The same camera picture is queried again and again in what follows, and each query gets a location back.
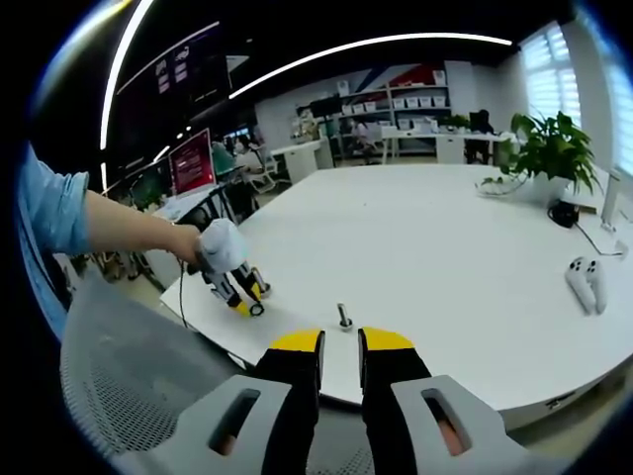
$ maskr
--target white pot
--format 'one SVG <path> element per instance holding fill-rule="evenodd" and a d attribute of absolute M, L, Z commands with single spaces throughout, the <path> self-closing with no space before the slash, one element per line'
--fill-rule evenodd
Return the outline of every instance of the white pot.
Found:
<path fill-rule="evenodd" d="M 555 201 L 563 198 L 565 190 L 570 183 L 572 183 L 572 180 L 561 178 L 560 176 L 555 176 L 550 180 L 547 177 L 547 173 L 540 172 L 534 177 L 532 183 L 534 201 L 545 207 L 549 207 Z"/>

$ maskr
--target white game controller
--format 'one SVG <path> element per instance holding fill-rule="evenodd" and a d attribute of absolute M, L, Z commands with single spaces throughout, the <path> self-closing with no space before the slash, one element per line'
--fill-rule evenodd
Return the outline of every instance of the white game controller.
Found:
<path fill-rule="evenodd" d="M 597 260 L 579 257 L 569 265 L 565 279 L 588 313 L 606 309 L 606 285 L 602 266 Z"/>

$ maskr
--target red banner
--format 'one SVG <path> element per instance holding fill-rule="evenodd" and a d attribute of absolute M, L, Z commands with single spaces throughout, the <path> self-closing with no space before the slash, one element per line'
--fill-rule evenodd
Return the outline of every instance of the red banner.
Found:
<path fill-rule="evenodd" d="M 201 131 L 169 153 L 175 194 L 216 182 L 209 129 Z"/>

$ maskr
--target light blue shirt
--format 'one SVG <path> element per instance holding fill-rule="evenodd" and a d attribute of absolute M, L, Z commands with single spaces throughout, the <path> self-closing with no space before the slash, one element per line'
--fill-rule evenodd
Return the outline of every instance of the light blue shirt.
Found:
<path fill-rule="evenodd" d="M 61 340 L 66 311 L 52 290 L 40 250 L 89 251 L 85 195 L 88 174 L 60 175 L 29 146 L 18 184 L 18 233 L 27 275 L 50 328 Z"/>

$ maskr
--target cable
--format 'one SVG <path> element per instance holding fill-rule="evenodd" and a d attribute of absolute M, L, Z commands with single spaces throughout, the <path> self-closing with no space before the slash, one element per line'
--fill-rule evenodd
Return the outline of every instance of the cable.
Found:
<path fill-rule="evenodd" d="M 604 255 L 604 256 L 615 256 L 615 255 L 622 255 L 624 252 L 602 252 L 600 249 L 597 248 L 597 245 L 595 245 L 595 242 L 593 242 L 593 239 L 591 239 L 591 237 L 589 237 L 589 235 L 587 234 L 587 232 L 581 227 L 581 225 L 579 225 L 578 223 L 575 223 L 576 227 L 581 230 L 581 233 L 583 233 L 585 235 L 585 238 L 587 238 L 587 240 L 591 243 L 591 245 L 593 246 L 593 248 L 595 249 L 595 251 L 599 254 L 599 255 Z"/>
<path fill-rule="evenodd" d="M 189 326 L 187 325 L 187 321 L 185 320 L 185 311 L 182 308 L 182 281 L 185 276 L 185 261 L 178 259 L 178 262 L 180 262 L 180 290 L 178 292 L 180 297 L 178 299 L 180 301 L 180 316 L 182 317 L 182 323 L 185 326 L 185 329 L 188 329 Z"/>

